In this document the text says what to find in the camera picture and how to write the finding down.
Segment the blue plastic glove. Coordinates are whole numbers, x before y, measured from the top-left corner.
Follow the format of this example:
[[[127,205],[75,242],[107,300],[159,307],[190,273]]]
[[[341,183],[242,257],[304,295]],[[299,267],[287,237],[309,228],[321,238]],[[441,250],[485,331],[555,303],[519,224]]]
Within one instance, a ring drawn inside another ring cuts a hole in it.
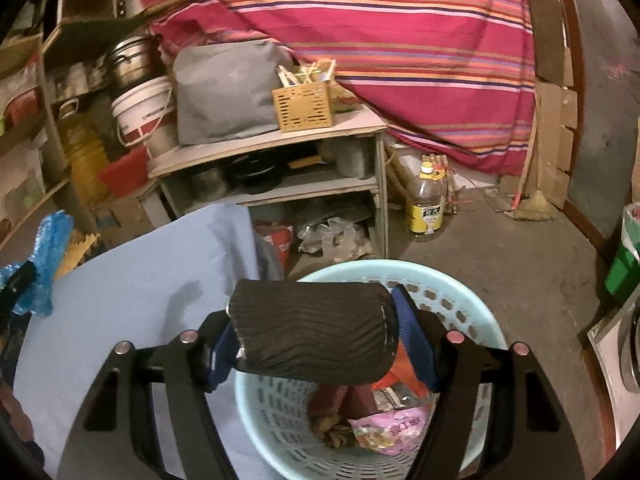
[[[21,296],[21,299],[17,301],[17,305],[11,313],[16,315],[36,314],[39,316],[48,316],[52,313],[54,276],[56,270],[58,270],[58,265],[62,261],[66,246],[70,241],[73,227],[73,218],[62,210],[54,214],[48,214],[47,217],[40,222],[35,238],[34,250],[25,260],[30,260],[35,263],[37,277],[35,283],[29,286],[24,295]]]

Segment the pink snack wrapper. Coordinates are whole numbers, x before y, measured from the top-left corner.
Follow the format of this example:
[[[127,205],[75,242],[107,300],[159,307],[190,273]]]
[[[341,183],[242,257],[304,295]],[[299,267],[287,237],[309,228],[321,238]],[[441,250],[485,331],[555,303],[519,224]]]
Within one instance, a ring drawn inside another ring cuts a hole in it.
[[[434,411],[434,404],[425,404],[349,419],[349,425],[360,448],[397,455],[419,443]]]

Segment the clear plastic wrapper orange edge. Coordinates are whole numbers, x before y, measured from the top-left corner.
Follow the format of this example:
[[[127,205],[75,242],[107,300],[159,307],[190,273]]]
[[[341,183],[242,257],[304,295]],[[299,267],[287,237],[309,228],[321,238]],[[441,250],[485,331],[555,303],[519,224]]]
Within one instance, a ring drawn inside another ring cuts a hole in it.
[[[417,408],[431,395],[430,388],[416,376],[408,354],[402,349],[386,375],[371,385],[371,392],[380,412]]]

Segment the dark red paper cup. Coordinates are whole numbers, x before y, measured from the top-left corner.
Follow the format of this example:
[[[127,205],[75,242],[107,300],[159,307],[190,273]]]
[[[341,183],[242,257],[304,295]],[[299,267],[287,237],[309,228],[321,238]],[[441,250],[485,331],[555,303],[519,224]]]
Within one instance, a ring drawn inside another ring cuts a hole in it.
[[[307,405],[311,418],[340,415],[344,419],[358,419],[377,411],[370,385],[320,385]]]

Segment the yellow egg tray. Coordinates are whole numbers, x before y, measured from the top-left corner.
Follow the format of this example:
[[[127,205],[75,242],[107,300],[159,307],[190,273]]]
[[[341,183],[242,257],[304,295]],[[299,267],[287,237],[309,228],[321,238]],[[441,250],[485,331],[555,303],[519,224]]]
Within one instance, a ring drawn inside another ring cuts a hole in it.
[[[94,257],[99,252],[100,244],[101,237],[99,233],[83,233],[73,229],[70,242],[66,246],[54,279],[59,280]]]

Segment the blue table mat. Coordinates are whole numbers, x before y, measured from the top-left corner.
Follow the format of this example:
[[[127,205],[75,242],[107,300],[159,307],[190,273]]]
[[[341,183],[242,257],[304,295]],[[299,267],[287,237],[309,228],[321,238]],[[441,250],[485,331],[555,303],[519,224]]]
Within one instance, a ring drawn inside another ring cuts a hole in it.
[[[247,208],[210,205],[56,281],[52,314],[28,324],[13,387],[47,473],[58,472],[80,404],[115,344],[167,344],[227,307],[237,281],[281,275]]]

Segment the red plastic bowl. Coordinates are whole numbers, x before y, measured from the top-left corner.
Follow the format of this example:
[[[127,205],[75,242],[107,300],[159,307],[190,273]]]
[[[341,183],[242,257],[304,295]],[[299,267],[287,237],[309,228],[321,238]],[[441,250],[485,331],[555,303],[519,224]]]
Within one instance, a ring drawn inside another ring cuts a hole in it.
[[[116,197],[133,193],[148,182],[148,152],[143,145],[98,172],[98,177]]]

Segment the straw broom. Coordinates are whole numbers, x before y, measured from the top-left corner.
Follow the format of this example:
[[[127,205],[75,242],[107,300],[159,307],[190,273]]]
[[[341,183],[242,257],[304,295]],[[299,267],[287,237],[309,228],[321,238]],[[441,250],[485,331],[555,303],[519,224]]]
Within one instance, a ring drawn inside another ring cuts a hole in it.
[[[537,113],[533,114],[532,128],[530,129],[529,141],[522,173],[518,179],[518,187],[512,200],[510,215],[516,221],[552,221],[558,212],[544,197],[544,193],[536,185],[536,190],[527,198],[524,198],[524,188],[534,158],[534,151],[537,142]]]

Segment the large oil jug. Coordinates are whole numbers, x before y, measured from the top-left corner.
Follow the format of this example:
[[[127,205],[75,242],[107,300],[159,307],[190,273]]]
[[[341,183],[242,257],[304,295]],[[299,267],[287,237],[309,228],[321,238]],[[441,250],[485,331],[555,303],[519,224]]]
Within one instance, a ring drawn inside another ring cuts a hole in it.
[[[99,205],[108,195],[108,188],[99,178],[99,173],[110,162],[96,126],[79,111],[77,98],[61,105],[56,126],[78,195],[89,207]]]

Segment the yellow oil bottle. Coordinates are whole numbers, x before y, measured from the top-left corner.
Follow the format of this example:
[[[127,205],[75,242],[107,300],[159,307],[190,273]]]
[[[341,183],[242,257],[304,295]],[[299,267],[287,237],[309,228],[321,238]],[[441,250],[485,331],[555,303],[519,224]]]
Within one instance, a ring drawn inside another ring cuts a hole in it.
[[[447,197],[446,171],[424,158],[420,171],[408,185],[408,229],[414,236],[429,237],[442,227]]]

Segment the low wooden cabinet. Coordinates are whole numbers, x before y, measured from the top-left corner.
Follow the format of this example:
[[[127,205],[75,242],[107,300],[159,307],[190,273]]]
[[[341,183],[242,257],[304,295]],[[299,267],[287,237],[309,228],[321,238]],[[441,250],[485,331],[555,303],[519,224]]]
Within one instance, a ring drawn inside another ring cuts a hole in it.
[[[182,185],[178,181],[178,177],[183,170],[209,162],[219,162],[236,155],[257,153],[267,148],[282,148],[282,146],[333,139],[371,140],[374,154],[373,174],[370,176],[345,177],[332,167],[299,170],[297,174],[285,176],[270,191],[259,194],[232,191],[221,200],[224,203],[255,207],[311,200],[331,195],[369,192],[375,206],[374,223],[371,226],[374,253],[378,258],[386,258],[390,244],[383,145],[383,133],[386,129],[386,122],[381,117],[378,117],[369,107],[361,105],[353,112],[338,116],[332,127],[292,133],[283,133],[277,130],[246,139],[173,148],[150,162],[149,177],[160,181],[160,186],[167,196],[171,210],[181,217],[203,206],[200,202],[189,204],[188,198],[180,194]]]

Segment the steel pot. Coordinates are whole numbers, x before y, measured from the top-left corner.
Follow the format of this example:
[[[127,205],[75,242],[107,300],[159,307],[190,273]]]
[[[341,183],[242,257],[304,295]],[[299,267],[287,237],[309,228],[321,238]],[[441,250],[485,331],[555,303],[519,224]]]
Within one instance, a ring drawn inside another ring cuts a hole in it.
[[[131,36],[105,55],[107,88],[121,94],[142,82],[166,75],[160,54],[160,35]]]

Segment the grey fabric cover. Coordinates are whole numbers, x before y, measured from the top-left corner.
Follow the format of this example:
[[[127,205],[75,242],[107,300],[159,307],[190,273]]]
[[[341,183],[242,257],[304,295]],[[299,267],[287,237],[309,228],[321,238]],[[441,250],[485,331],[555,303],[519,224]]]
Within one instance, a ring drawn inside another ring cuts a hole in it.
[[[182,49],[175,58],[178,141],[182,146],[245,139],[279,128],[272,92],[278,68],[294,67],[269,40]]]

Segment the yellow utensil holder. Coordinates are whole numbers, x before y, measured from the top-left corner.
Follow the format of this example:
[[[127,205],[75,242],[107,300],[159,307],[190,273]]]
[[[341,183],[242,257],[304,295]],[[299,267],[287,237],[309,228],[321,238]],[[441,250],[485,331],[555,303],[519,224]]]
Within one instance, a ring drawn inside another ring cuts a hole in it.
[[[336,61],[320,58],[288,70],[277,67],[281,87],[272,92],[279,128],[282,132],[329,128],[333,125],[329,88]]]

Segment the pink striped cloth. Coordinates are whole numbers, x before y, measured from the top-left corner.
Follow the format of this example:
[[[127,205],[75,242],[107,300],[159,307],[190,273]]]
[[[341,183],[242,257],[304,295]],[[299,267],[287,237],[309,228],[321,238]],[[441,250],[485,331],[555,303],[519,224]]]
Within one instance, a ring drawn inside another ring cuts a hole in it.
[[[141,0],[147,6],[165,0]],[[519,174],[535,104],[527,0],[198,0],[153,24],[170,53],[269,39],[336,78],[414,148]]]

